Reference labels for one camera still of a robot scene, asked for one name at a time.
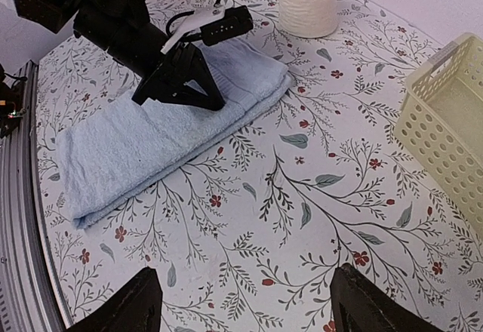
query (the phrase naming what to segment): light blue cloth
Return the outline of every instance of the light blue cloth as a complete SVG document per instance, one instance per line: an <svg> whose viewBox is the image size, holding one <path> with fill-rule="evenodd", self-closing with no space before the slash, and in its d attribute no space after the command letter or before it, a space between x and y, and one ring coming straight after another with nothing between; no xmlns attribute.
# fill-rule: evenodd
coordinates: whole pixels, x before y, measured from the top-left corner
<svg viewBox="0 0 483 332"><path fill-rule="evenodd" d="M272 107L292 85L286 65L239 39L200 46L226 105L218 112L127 91L59 133L57 160L72 223L85 229Z"/></svg>

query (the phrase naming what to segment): white cup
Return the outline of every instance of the white cup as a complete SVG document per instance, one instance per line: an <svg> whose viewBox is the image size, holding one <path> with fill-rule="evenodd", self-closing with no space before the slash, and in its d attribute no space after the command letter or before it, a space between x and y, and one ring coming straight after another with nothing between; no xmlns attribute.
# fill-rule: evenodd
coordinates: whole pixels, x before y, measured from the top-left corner
<svg viewBox="0 0 483 332"><path fill-rule="evenodd" d="M337 0L279 0L280 26L301 38L320 38L337 28Z"/></svg>

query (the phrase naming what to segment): folded towel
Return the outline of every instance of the folded towel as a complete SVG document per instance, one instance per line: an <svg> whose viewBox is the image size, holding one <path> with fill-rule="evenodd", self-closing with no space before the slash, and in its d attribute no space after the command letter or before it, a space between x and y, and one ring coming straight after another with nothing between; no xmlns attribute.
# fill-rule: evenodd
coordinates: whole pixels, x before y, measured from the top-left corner
<svg viewBox="0 0 483 332"><path fill-rule="evenodd" d="M57 136L60 178L75 228L110 211L273 106L291 86L286 65L240 39L200 45L226 100L218 112L152 100L127 91Z"/></svg>

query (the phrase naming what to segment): beige basket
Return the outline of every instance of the beige basket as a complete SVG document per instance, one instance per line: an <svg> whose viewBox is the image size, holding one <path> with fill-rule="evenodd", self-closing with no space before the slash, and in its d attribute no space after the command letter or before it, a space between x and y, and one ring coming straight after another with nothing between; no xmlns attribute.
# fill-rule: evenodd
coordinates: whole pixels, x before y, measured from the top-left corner
<svg viewBox="0 0 483 332"><path fill-rule="evenodd" d="M395 135L483 236L483 41L460 36L406 85Z"/></svg>

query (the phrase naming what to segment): floral pattern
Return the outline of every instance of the floral pattern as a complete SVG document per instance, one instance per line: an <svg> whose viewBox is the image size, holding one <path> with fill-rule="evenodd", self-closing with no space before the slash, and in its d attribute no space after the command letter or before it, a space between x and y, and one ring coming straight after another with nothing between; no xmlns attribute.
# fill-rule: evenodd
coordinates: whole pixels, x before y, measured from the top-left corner
<svg viewBox="0 0 483 332"><path fill-rule="evenodd" d="M149 0L153 22L214 0ZM394 137L405 77L438 45L368 0L339 0L323 39L247 5L246 38L295 86L263 117L128 200L88 232L69 223L56 137L139 81L83 38L40 65L38 172L51 253L75 321L144 266L164 290L162 330L335 331L329 284L352 263L443 330L483 328L483 246Z"/></svg>

